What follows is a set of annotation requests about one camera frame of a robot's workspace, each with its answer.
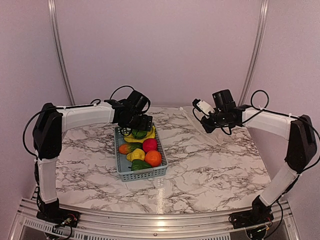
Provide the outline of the green toy watermelon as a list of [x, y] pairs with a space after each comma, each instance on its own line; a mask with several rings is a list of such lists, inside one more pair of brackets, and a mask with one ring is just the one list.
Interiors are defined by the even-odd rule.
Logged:
[[133, 129], [131, 134], [132, 134], [133, 138], [140, 140], [140, 139], [145, 138], [147, 136], [148, 132], [144, 131], [144, 130]]

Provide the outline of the yellow toy banana bunch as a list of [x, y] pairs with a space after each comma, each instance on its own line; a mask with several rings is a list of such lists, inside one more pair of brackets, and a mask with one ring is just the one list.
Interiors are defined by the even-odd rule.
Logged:
[[143, 143], [147, 139], [156, 138], [156, 127], [152, 126], [151, 131], [132, 130], [132, 132], [124, 137], [127, 143]]

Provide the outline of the red toy apple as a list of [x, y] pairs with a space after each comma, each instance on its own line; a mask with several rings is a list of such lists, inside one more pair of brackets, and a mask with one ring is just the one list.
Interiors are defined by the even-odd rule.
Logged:
[[157, 151], [158, 150], [158, 143], [155, 138], [146, 139], [142, 144], [142, 149], [145, 153], [149, 151]]

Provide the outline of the green orange toy mango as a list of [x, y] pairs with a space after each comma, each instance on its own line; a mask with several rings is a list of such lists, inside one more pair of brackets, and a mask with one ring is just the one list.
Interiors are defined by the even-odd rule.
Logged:
[[136, 149], [142, 149], [143, 144], [139, 142], [124, 143], [118, 147], [118, 152], [123, 155], [132, 153]]

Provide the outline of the orange toy orange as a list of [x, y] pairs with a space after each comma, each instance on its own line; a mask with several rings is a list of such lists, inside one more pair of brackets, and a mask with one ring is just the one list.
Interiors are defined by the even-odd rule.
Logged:
[[162, 155], [156, 150], [150, 150], [146, 153], [144, 161], [152, 167], [158, 167], [162, 163]]

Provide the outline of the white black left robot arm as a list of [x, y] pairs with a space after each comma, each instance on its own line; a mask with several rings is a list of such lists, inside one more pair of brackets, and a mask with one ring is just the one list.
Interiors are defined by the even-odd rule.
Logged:
[[119, 101], [110, 98], [72, 106], [46, 103], [36, 114], [32, 131], [34, 176], [38, 187], [37, 218], [60, 224], [67, 219], [76, 222], [80, 215], [61, 208], [56, 191], [56, 164], [63, 138], [69, 130], [96, 124], [117, 124], [121, 128], [150, 131], [152, 117], [146, 114], [150, 106], [149, 98], [136, 90]]

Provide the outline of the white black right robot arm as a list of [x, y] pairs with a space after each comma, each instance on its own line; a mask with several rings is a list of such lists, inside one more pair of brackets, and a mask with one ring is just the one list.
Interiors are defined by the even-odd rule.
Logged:
[[236, 104], [228, 89], [213, 93], [212, 98], [214, 105], [200, 99], [192, 102], [194, 109], [202, 114], [198, 122], [206, 133], [222, 130], [230, 136], [235, 127], [242, 127], [251, 134], [261, 132], [266, 137], [274, 136], [280, 140], [280, 146], [275, 149], [283, 150], [283, 153], [267, 153], [274, 144], [269, 143], [263, 147], [264, 141], [258, 141], [259, 153], [268, 168], [276, 162], [276, 157], [282, 157], [283, 160], [277, 164], [278, 168], [272, 174], [271, 182], [252, 201], [250, 209], [231, 213], [229, 217], [235, 229], [272, 221], [274, 204], [294, 187], [305, 171], [319, 163], [319, 159], [314, 163], [311, 161], [317, 154], [320, 134], [306, 114], [296, 116], [269, 110], [268, 97], [263, 106], [254, 105], [252, 99], [249, 104]]

